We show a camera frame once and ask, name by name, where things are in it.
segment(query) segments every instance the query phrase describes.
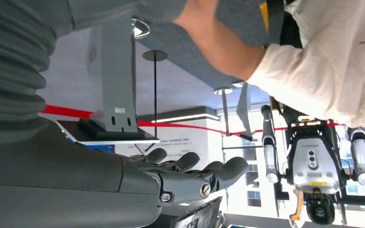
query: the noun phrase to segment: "yellow label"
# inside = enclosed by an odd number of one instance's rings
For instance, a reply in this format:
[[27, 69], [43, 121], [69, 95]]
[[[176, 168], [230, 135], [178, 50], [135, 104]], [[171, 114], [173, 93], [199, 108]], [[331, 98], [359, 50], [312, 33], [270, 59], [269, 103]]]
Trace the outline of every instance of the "yellow label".
[[328, 185], [327, 182], [321, 182], [321, 181], [309, 181], [308, 184], [313, 185], [313, 186], [327, 186]]
[[269, 18], [268, 18], [268, 5], [266, 2], [259, 5], [261, 9], [262, 18], [264, 19], [264, 24], [267, 32], [269, 32]]

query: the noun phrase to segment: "white robot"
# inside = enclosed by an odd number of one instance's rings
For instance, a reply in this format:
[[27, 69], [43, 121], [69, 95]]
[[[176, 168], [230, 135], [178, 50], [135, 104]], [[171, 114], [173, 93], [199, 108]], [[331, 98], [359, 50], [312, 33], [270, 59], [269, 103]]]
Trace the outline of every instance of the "white robot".
[[288, 124], [288, 168], [284, 175], [279, 173], [276, 139], [273, 132], [271, 109], [268, 105], [261, 109], [264, 117], [262, 143], [269, 182], [277, 183], [285, 178], [290, 185], [305, 193], [307, 214], [318, 224], [331, 224], [335, 219], [334, 204], [330, 194], [335, 194], [352, 179], [365, 185], [365, 129], [348, 129], [348, 140], [352, 143], [351, 154], [354, 169], [345, 173], [341, 166], [336, 145], [336, 131], [330, 121], [301, 121], [301, 113], [284, 107], [279, 112]]

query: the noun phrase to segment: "pole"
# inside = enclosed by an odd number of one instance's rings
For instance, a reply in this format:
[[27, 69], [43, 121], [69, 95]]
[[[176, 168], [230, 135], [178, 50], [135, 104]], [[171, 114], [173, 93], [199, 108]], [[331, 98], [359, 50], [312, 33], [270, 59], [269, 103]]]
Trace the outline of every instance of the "pole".
[[[157, 122], [157, 64], [154, 53], [154, 122]], [[154, 136], [157, 138], [157, 127], [154, 127]]]
[[221, 97], [222, 97], [222, 100], [223, 100], [223, 113], [224, 113], [224, 121], [226, 123], [226, 135], [230, 136], [229, 116], [228, 116], [228, 112], [227, 112], [226, 93], [225, 93], [224, 89], [221, 91]]

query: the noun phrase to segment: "metal stand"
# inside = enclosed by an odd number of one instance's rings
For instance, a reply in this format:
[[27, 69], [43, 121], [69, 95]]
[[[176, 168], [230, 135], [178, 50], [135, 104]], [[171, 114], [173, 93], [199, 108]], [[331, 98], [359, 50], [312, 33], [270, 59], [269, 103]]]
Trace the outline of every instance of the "metal stand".
[[[160, 50], [151, 50], [143, 53], [143, 58], [154, 63], [154, 121], [157, 121], [157, 62], [167, 59], [167, 53]], [[157, 137], [157, 127], [154, 127], [154, 136]]]
[[58, 121], [72, 140], [86, 145], [159, 142], [137, 126], [134, 42], [131, 16], [92, 29], [87, 70], [96, 112], [89, 120]]
[[[221, 95], [223, 100], [223, 113], [224, 113], [224, 120], [226, 123], [226, 134], [230, 136], [229, 130], [229, 118], [228, 118], [228, 111], [227, 111], [227, 98], [226, 94], [233, 92], [232, 88], [223, 87], [215, 89], [216, 95]], [[237, 105], [237, 115], [239, 116], [240, 120], [243, 122], [243, 126], [246, 129], [239, 137], [253, 141], [252, 132], [250, 129], [250, 120], [249, 120], [249, 113], [251, 112], [251, 96], [250, 96], [250, 87], [247, 83], [243, 84], [241, 89], [241, 95], [239, 99], [239, 103]]]

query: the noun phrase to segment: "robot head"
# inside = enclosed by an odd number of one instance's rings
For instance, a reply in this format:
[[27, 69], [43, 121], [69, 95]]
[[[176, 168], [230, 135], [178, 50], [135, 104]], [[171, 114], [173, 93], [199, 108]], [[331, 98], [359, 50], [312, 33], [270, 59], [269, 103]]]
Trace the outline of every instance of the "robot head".
[[316, 224], [329, 225], [335, 220], [335, 208], [326, 194], [310, 193], [306, 200], [307, 214]]

